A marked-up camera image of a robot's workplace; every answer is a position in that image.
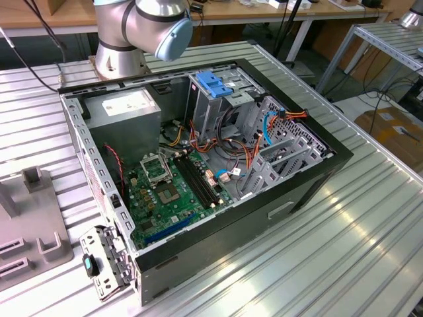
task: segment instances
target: metal slotted surface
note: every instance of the metal slotted surface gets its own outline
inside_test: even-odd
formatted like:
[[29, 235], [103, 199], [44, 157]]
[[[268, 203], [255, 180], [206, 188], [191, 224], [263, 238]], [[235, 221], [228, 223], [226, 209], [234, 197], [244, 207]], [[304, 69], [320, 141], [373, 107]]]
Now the metal slotted surface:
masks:
[[[75, 257], [0, 293], [13, 316], [406, 316], [423, 295], [423, 181], [258, 46], [192, 48], [153, 71], [246, 58], [354, 152], [312, 201], [148, 306], [131, 290], [101, 303], [82, 266], [78, 237], [102, 223], [71, 146], [59, 98], [26, 70], [0, 73], [0, 179], [40, 164], [54, 186]], [[64, 67], [95, 81], [87, 62]], [[55, 76], [54, 66], [37, 68]]]
[[422, 31], [407, 30], [391, 22], [361, 24], [354, 33], [414, 71], [423, 67], [423, 58], [416, 52], [423, 48]]

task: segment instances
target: green circuit board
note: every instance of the green circuit board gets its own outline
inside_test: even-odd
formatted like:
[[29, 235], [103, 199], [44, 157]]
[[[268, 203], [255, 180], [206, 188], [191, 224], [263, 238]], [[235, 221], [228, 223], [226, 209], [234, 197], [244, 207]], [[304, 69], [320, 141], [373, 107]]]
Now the green circuit board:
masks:
[[[189, 154], [189, 159], [198, 168], [207, 169], [198, 153]], [[151, 186], [141, 166], [125, 173], [130, 187], [129, 212], [135, 223], [131, 238], [138, 248], [145, 248], [232, 203], [232, 198], [223, 188], [219, 193], [212, 189], [221, 203], [204, 208], [172, 159], [168, 159], [167, 163], [173, 176], [172, 182], [157, 184], [156, 188]], [[145, 167], [150, 177], [163, 173], [160, 164], [151, 163]]]

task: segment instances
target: expansion slot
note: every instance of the expansion slot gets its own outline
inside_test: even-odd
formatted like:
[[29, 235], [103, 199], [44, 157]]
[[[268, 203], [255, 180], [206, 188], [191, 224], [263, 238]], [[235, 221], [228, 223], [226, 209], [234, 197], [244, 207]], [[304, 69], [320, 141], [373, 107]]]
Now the expansion slot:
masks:
[[218, 204], [219, 199], [188, 156], [176, 158], [173, 162], [204, 209], [209, 209], [213, 203]]
[[165, 230], [162, 230], [158, 233], [153, 234], [152, 236], [148, 236], [144, 239], [145, 244], [152, 243], [154, 241], [160, 240], [164, 238], [165, 236], [168, 236], [179, 229], [182, 229], [183, 227], [186, 227], [190, 224], [190, 221], [192, 218], [194, 218], [196, 214], [192, 214], [191, 216], [185, 218], [184, 220], [179, 221], [178, 223], [175, 223], [173, 226], [170, 226], [169, 228], [166, 228]]

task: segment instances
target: gray plastic holder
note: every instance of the gray plastic holder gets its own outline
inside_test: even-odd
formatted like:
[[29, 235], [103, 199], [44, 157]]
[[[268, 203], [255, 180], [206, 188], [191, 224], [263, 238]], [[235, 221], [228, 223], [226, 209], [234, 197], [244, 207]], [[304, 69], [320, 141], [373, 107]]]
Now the gray plastic holder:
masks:
[[52, 179], [37, 166], [0, 183], [0, 291], [73, 258]]

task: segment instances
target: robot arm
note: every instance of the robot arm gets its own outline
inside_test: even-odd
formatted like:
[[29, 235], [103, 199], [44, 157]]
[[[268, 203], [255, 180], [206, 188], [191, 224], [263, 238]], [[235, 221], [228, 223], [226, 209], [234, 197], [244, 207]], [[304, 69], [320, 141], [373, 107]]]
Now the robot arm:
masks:
[[423, 0], [416, 0], [409, 12], [399, 20], [399, 24], [411, 30], [423, 29]]
[[115, 79], [145, 72], [143, 52], [164, 61], [183, 53], [192, 36], [185, 0], [95, 0], [97, 71]]

